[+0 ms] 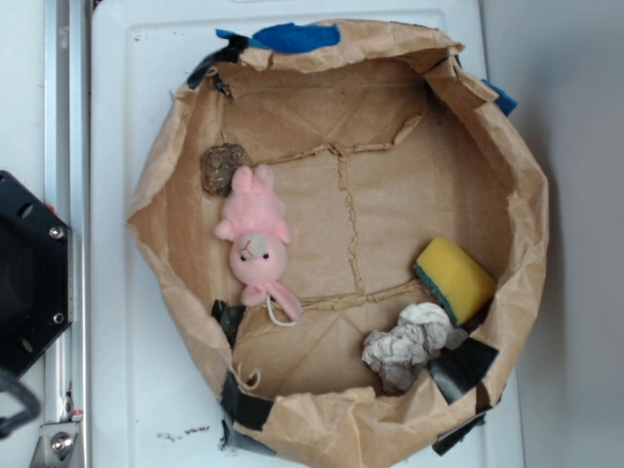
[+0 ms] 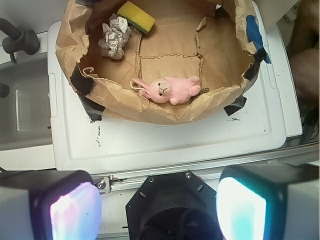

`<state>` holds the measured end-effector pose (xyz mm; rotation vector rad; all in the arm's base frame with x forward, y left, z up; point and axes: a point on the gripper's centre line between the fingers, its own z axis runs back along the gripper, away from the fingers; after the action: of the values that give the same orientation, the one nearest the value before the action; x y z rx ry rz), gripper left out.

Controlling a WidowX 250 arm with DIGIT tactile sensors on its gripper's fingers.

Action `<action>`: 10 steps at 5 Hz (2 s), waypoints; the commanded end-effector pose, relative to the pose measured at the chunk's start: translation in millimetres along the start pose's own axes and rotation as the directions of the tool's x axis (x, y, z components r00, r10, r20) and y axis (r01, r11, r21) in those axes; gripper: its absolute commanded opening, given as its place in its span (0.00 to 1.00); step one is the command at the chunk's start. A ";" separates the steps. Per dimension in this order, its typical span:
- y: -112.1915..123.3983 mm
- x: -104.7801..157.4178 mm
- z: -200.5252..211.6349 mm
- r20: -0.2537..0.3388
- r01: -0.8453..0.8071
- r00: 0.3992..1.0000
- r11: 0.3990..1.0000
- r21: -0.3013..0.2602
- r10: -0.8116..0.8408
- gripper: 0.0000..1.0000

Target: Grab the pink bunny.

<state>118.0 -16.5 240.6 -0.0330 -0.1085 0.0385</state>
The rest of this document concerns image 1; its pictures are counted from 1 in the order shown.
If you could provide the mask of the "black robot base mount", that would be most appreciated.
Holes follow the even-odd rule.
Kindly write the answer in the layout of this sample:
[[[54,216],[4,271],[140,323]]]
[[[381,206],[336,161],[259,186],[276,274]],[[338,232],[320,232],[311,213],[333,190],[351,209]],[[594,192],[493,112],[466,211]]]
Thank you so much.
[[[24,375],[70,324],[70,229],[1,173],[1,367]]]

